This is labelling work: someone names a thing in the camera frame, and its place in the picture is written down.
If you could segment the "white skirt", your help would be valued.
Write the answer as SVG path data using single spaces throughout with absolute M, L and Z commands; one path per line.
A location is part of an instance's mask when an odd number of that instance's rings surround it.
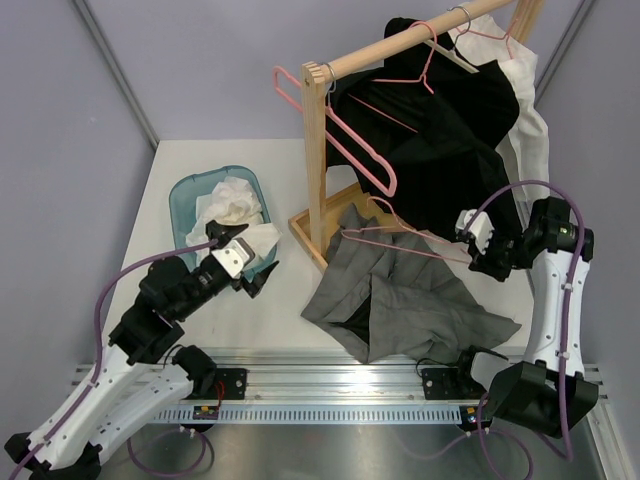
M 249 225 L 239 235 L 256 255 L 249 268 L 266 260 L 281 238 L 280 230 L 266 220 L 253 186 L 239 177 L 226 176 L 210 194 L 197 198 L 196 223 L 186 235 L 186 245 L 191 247 L 207 242 L 205 226 L 212 220 L 226 226 Z

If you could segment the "pink hanger with grey skirt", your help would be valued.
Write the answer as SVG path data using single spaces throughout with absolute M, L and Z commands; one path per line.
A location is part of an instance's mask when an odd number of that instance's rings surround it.
M 400 217 L 396 214 L 393 206 L 385 199 L 378 197 L 378 196 L 368 196 L 366 199 L 366 205 L 367 206 L 372 206 L 373 204 L 378 205 L 379 203 L 381 203 L 383 206 L 386 206 L 389 209 L 389 213 L 391 214 L 392 220 L 391 220 L 391 224 L 390 225 L 378 225 L 378 226 L 373 226 L 373 227 L 361 227 L 361 228 L 357 228 L 357 229 L 343 229 L 341 231 L 341 236 L 346 239 L 346 240 L 350 240 L 350 241 L 355 241 L 358 243 L 362 243 L 362 244 L 366 244 L 366 245 L 370 245 L 370 246 L 375 246 L 375 247 L 381 247 L 381 248 L 385 248 L 385 249 L 391 249 L 391 250 L 395 250 L 395 251 L 399 251 L 399 252 L 404 252 L 404 253 L 408 253 L 408 254 L 414 254 L 414 255 L 418 255 L 418 256 L 422 256 L 422 257 L 428 257 L 428 258 L 435 258 L 435 259 L 440 259 L 440 260 L 445 260 L 445 261 L 451 261 L 451 262 L 455 262 L 455 263 L 460 263 L 460 264 L 464 264 L 464 265 L 469 265 L 471 263 L 471 261 L 468 258 L 468 255 L 466 258 L 462 259 L 462 258 L 457 258 L 457 257 L 453 257 L 453 256 L 447 256 L 447 255 L 441 255 L 438 253 L 427 253 L 427 252 L 423 252 L 423 251 L 419 251 L 416 249 L 409 249 L 409 248 L 405 248 L 405 247 L 399 247 L 397 245 L 392 245 L 392 244 L 385 244 L 379 241 L 373 241 L 373 240 L 367 240 L 364 238 L 364 233 L 365 232 L 382 232 L 384 234 L 392 234 L 392 233 L 404 233 L 404 234 L 411 234 L 417 237 L 421 237 L 424 240 L 431 240 L 434 241 L 436 243 L 442 244 L 442 245 L 447 245 L 447 246 L 451 246 L 452 243 L 448 242 L 445 239 L 442 239 L 436 235 L 433 235 L 431 233 L 425 233 L 422 231 L 418 231 L 416 229 L 414 229 L 413 227 L 408 226 L 403 220 L 400 219 Z

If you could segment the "grey pleated skirt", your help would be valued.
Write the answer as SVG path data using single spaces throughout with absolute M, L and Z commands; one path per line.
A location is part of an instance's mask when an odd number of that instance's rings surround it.
M 328 266 L 301 312 L 357 361 L 405 355 L 452 364 L 470 347 L 492 349 L 519 331 L 519 324 L 477 303 L 424 239 L 378 226 L 355 206 L 344 211 Z

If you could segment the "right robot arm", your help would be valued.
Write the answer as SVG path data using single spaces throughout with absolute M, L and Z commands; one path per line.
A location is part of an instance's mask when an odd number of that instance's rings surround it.
M 454 371 L 466 396 L 488 394 L 487 410 L 536 433 L 560 438 L 597 403 L 598 388 L 585 378 L 580 347 L 582 293 L 593 258 L 592 230 L 581 230 L 569 203 L 557 197 L 534 202 L 528 227 L 516 237 L 497 233 L 489 216 L 462 211 L 455 224 L 468 246 L 471 270 L 504 281 L 529 272 L 533 313 L 521 361 L 472 346 Z

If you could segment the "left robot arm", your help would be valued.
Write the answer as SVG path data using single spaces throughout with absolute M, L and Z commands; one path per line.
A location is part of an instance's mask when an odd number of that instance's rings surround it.
M 217 366 L 195 345 L 180 348 L 146 386 L 129 388 L 149 373 L 183 336 L 181 326 L 227 288 L 256 297 L 275 266 L 252 278 L 245 275 L 260 252 L 257 241 L 275 246 L 280 238 L 270 224 L 223 225 L 210 221 L 206 256 L 194 269 L 182 257 L 185 249 L 142 259 L 122 270 L 127 275 L 145 266 L 133 305 L 108 336 L 99 335 L 97 357 L 87 376 L 59 409 L 38 429 L 12 435 L 5 450 L 15 470 L 34 479 L 95 479 L 102 466 L 141 427 L 170 404 L 188 396 L 219 392 Z

